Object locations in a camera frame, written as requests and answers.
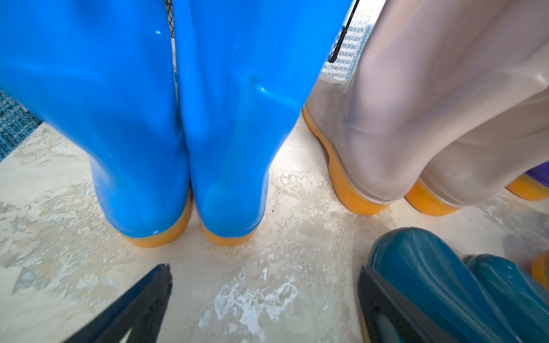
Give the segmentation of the blue rain boot upright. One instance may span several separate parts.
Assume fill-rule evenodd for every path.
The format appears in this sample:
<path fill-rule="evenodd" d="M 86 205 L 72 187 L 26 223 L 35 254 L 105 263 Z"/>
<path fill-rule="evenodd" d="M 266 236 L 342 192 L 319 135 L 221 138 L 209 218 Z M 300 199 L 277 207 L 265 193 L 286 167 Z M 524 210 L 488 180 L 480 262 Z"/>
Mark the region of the blue rain boot upright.
<path fill-rule="evenodd" d="M 3 1 L 1 88 L 83 149 L 107 221 L 176 240 L 190 172 L 163 1 Z"/>

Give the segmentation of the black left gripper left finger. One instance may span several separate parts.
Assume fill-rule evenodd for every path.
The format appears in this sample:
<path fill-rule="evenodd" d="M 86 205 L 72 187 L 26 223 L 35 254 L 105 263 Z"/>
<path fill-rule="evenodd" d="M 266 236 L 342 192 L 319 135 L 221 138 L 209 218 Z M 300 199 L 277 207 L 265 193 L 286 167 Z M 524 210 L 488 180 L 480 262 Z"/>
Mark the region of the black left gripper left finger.
<path fill-rule="evenodd" d="M 156 342 L 173 280 L 168 264 L 159 264 L 67 342 Z"/>

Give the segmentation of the short beige boot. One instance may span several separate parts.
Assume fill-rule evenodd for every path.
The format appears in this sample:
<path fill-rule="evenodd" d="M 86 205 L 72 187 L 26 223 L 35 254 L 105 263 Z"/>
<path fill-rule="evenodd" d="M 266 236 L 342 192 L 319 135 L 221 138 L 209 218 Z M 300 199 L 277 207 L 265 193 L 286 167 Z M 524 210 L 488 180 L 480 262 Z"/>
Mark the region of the short beige boot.
<path fill-rule="evenodd" d="M 548 282 L 548 251 L 539 254 L 532 262 L 531 274 L 543 287 L 549 290 Z"/>

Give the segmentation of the beige boot front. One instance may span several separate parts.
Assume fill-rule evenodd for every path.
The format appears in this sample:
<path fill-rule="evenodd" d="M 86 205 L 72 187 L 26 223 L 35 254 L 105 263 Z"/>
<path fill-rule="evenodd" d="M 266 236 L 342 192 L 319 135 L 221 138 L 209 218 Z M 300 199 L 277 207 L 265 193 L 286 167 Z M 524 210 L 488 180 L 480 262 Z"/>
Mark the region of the beige boot front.
<path fill-rule="evenodd" d="M 544 90 L 547 1 L 387 1 L 351 80 L 320 77 L 303 115 L 339 200 L 372 215 L 448 145 Z"/>

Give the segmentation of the purple boot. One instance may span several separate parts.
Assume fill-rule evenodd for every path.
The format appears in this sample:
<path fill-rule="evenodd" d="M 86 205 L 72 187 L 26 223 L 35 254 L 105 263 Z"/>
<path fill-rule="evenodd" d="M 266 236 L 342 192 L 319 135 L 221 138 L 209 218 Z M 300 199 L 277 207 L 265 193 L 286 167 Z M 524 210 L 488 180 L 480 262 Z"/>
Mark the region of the purple boot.
<path fill-rule="evenodd" d="M 506 189 L 524 200 L 533 202 L 546 200 L 548 198 L 548 162 L 520 175 Z"/>

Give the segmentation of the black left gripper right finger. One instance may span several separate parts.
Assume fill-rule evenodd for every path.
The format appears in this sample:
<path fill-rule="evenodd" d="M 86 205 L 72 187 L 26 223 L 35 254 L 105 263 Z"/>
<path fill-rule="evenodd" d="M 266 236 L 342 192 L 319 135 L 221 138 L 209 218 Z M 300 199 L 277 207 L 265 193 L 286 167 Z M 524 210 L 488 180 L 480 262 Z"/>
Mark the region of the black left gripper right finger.
<path fill-rule="evenodd" d="M 357 295 L 366 342 L 456 342 L 371 266 L 360 272 Z"/>

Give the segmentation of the teal boot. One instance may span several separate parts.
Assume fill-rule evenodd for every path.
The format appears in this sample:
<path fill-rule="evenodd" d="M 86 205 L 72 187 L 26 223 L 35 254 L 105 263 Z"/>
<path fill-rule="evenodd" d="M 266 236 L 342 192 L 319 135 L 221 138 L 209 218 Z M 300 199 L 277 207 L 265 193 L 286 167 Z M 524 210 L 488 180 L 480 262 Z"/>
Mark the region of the teal boot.
<path fill-rule="evenodd" d="M 524 342 L 548 341 L 548 290 L 512 261 L 470 255 L 464 264 L 488 291 Z"/>
<path fill-rule="evenodd" d="M 456 342 L 521 342 L 488 291 L 435 234 L 406 227 L 384 234 L 367 264 Z"/>

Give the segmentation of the teal boot front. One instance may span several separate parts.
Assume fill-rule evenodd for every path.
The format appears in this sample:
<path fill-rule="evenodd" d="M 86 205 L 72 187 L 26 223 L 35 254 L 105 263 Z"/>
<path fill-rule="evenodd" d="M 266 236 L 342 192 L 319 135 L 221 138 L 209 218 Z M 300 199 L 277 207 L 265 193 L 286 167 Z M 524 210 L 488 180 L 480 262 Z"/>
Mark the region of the teal boot front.
<path fill-rule="evenodd" d="M 548 290 L 512 261 L 470 255 L 464 264 L 488 291 L 524 342 L 548 341 Z"/>

